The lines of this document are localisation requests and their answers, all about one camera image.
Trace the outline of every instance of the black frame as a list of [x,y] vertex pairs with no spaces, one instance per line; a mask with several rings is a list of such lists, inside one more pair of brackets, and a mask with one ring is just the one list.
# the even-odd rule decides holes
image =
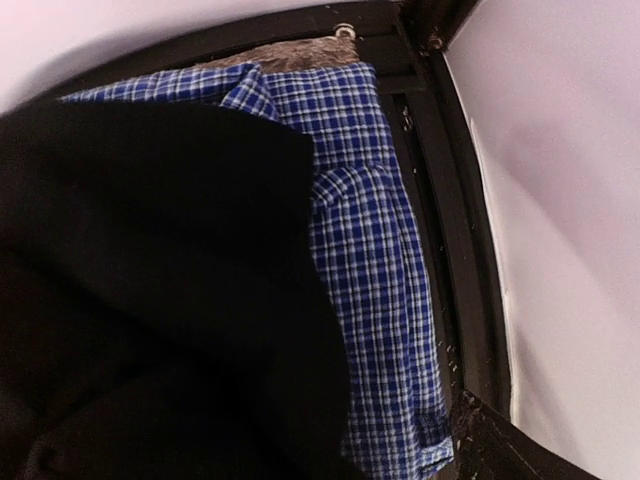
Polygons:
[[[356,2],[243,20],[126,55],[54,87],[36,101],[275,41],[328,35],[339,23],[352,24],[361,59],[378,73],[381,104],[418,219],[448,406],[471,390],[508,419],[511,381],[491,229],[471,136],[439,51],[464,17],[452,4],[470,3],[475,4],[418,1],[401,10],[389,2]],[[420,17],[429,5],[437,15]],[[412,22],[405,21],[407,16]],[[433,41],[434,31],[448,33]],[[430,48],[425,48],[425,39],[432,41]],[[459,465],[463,461],[458,457]],[[439,478],[454,475],[450,467]]]

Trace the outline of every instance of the plaid shirt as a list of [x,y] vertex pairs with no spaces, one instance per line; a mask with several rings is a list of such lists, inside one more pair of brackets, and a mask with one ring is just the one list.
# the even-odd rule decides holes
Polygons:
[[311,249],[351,371],[343,453],[373,478],[423,479],[452,459],[427,272],[371,66],[174,70],[65,100],[200,102],[310,134]]

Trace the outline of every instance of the white surface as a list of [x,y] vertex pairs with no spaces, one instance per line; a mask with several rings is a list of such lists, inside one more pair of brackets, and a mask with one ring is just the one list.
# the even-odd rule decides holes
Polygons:
[[515,423],[640,479],[640,2],[488,0],[448,61],[475,132]]
[[278,10],[345,0],[1,0],[0,112],[154,42]]

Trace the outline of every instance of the white wall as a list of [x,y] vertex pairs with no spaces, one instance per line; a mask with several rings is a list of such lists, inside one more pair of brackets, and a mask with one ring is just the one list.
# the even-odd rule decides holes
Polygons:
[[0,112],[156,41],[340,1],[345,0],[0,0]]
[[515,423],[640,479],[640,2],[487,0],[448,53],[485,175]]

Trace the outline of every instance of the black jacket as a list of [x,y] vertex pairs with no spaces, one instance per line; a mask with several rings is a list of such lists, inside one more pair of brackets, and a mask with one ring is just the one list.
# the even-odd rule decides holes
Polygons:
[[0,119],[0,479],[359,477],[312,153],[198,105]]

